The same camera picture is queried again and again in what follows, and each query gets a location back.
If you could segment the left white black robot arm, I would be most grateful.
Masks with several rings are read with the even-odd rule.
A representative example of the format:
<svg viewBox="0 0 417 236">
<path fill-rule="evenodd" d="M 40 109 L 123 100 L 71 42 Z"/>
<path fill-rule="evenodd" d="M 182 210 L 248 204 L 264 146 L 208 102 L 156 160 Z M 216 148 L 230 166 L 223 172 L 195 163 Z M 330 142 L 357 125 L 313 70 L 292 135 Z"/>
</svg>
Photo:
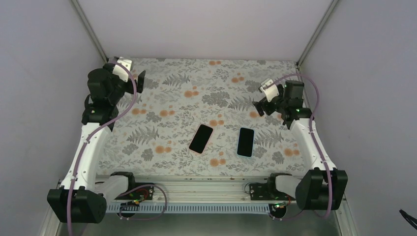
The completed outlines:
<svg viewBox="0 0 417 236">
<path fill-rule="evenodd" d="M 95 184 L 98 162 L 114 127 L 108 122 L 119 114 L 117 103 L 124 94 L 134 92 L 132 82 L 99 68 L 88 74 L 88 88 L 75 157 L 60 187 L 47 195 L 47 202 L 62 223 L 100 223 L 109 202 L 119 195 L 131 199 L 137 192 L 132 172 L 114 172 L 102 186 Z"/>
</svg>

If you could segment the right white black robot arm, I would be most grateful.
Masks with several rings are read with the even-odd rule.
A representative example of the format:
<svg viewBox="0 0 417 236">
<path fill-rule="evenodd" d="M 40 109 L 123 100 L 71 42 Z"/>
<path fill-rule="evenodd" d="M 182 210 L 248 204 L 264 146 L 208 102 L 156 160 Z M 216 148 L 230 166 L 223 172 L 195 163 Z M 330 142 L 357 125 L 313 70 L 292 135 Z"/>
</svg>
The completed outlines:
<svg viewBox="0 0 417 236">
<path fill-rule="evenodd" d="M 268 178 L 267 196 L 279 200 L 284 194 L 294 198 L 302 210 L 337 210 L 348 182 L 347 173 L 339 170 L 326 153 L 317 133 L 311 109 L 304 107 L 304 83 L 286 81 L 276 84 L 265 80 L 259 88 L 265 98 L 254 102 L 259 115 L 280 113 L 283 124 L 294 136 L 308 168 L 302 177 L 273 173 Z"/>
</svg>

